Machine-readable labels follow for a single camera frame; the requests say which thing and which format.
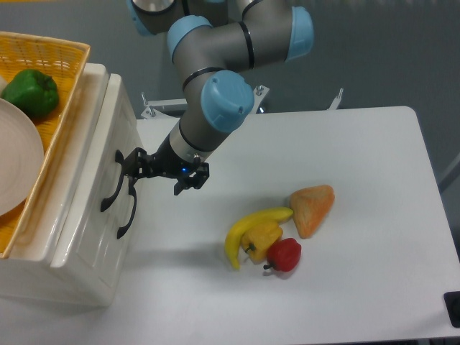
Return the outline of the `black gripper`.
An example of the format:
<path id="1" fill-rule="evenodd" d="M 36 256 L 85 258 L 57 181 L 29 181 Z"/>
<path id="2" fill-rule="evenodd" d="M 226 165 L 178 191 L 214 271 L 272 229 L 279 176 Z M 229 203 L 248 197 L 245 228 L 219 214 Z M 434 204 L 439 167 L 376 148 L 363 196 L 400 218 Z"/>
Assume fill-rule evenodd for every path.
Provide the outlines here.
<path id="1" fill-rule="evenodd" d="M 156 153 L 147 155 L 141 147 L 136 147 L 123 161 L 123 175 L 127 177 L 129 195 L 136 196 L 135 184 L 142 178 L 165 177 L 177 179 L 174 195 L 182 191 L 201 189 L 209 178 L 209 164 L 201 164 L 201 158 L 193 155 L 191 161 L 180 157 L 170 142 L 168 135 Z"/>

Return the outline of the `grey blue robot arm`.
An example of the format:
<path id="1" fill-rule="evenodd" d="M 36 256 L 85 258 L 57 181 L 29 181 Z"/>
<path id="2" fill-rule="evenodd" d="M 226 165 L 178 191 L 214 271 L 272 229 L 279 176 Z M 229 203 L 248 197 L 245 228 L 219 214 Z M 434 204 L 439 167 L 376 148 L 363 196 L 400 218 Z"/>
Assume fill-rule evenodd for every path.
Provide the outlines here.
<path id="1" fill-rule="evenodd" d="M 307 55 L 313 21 L 286 1 L 239 1 L 231 22 L 225 1 L 129 1 L 137 29 L 165 32 L 170 59 L 187 102 L 185 113 L 154 154 L 141 148 L 117 156 L 122 174 L 175 180 L 175 193 L 199 189 L 209 176 L 208 157 L 246 119 L 254 94 L 242 73 Z"/>

